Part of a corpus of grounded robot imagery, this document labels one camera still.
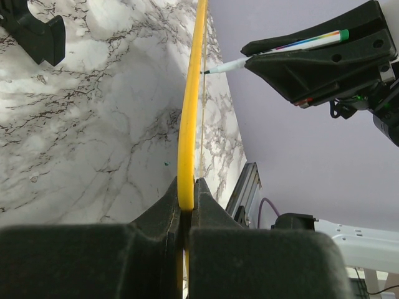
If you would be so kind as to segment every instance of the marker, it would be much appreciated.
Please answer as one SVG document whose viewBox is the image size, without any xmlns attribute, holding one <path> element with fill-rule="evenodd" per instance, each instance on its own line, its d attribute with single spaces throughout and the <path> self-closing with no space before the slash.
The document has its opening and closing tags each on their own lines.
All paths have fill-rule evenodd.
<svg viewBox="0 0 399 299">
<path fill-rule="evenodd" d="M 349 39 L 349 30 L 347 29 L 337 30 L 323 34 L 322 36 L 316 36 L 310 39 L 300 40 L 299 42 L 294 42 L 289 45 L 283 45 L 281 47 L 277 47 L 268 50 L 267 52 L 256 55 L 264 55 L 264 54 L 272 54 L 272 53 L 280 53 L 280 52 L 288 52 L 296 50 L 309 50 L 319 47 L 325 47 L 327 45 L 337 44 L 347 39 Z M 225 73 L 229 72 L 230 70 L 242 69 L 245 66 L 247 60 L 251 59 L 254 56 L 243 57 L 234 61 L 227 62 L 225 64 L 218 65 L 217 67 L 213 67 L 212 69 L 209 69 L 205 72 L 201 72 L 201 74 Z"/>
</svg>

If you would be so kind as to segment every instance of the screw hole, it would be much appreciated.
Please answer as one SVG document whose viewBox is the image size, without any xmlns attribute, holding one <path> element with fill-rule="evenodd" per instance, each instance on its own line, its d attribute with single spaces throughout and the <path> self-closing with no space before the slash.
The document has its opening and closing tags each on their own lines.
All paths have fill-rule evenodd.
<svg viewBox="0 0 399 299">
<path fill-rule="evenodd" d="M 381 67 L 381 72 L 385 73 L 387 71 L 389 71 L 389 66 L 384 65 L 383 67 Z"/>
<path fill-rule="evenodd" d="M 335 63 L 336 63 L 336 62 L 340 62 L 341 59 L 342 59 L 342 56 L 341 56 L 340 54 L 335 54 L 335 55 L 333 55 L 333 56 L 331 57 L 331 60 L 334 61 Z"/>
<path fill-rule="evenodd" d="M 382 39 L 377 39 L 374 43 L 373 43 L 373 47 L 378 49 L 381 48 L 384 45 L 384 41 Z"/>
</svg>

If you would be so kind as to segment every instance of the black clamp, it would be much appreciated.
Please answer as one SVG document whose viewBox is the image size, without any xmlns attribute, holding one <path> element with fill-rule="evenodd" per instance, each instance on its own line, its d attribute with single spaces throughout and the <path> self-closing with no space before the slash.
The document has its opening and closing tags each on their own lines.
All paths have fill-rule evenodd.
<svg viewBox="0 0 399 299">
<path fill-rule="evenodd" d="M 186 241 L 190 299 L 353 298 L 329 236 L 244 229 L 212 198 L 204 179 L 194 192 L 191 220 L 179 208 L 175 179 L 131 224 L 1 229 L 0 298 L 181 299 Z M 313 221 L 302 220 L 294 227 L 283 222 L 308 228 L 303 224 Z"/>
<path fill-rule="evenodd" d="M 0 25 L 40 64 L 57 65 L 65 57 L 65 24 L 61 16 L 43 23 L 28 9 L 27 0 L 0 0 Z"/>
</svg>

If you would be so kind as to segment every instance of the green marker cap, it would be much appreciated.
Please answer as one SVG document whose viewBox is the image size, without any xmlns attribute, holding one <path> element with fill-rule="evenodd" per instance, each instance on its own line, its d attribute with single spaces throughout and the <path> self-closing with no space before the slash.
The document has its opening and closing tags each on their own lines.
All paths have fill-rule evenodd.
<svg viewBox="0 0 399 299">
<path fill-rule="evenodd" d="M 344 40 L 349 39 L 349 30 L 348 29 L 341 30 L 339 33 L 341 35 L 341 42 L 343 42 Z"/>
</svg>

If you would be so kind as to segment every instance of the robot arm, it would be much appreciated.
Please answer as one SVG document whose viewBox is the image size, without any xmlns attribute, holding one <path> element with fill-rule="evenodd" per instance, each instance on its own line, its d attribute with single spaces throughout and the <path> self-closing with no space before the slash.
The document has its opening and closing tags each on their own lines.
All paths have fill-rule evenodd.
<svg viewBox="0 0 399 299">
<path fill-rule="evenodd" d="M 399 273 L 399 232 L 335 224 L 316 220 L 312 215 L 293 213 L 279 216 L 272 229 L 322 232 L 338 246 L 347 267 Z"/>
<path fill-rule="evenodd" d="M 250 56 L 335 30 L 348 40 L 327 47 L 255 55 L 245 65 L 286 100 L 301 108 L 329 102 L 333 118 L 348 119 L 358 110 L 373 114 L 374 124 L 399 146 L 399 2 L 369 1 L 335 19 L 294 34 L 244 46 Z"/>
</svg>

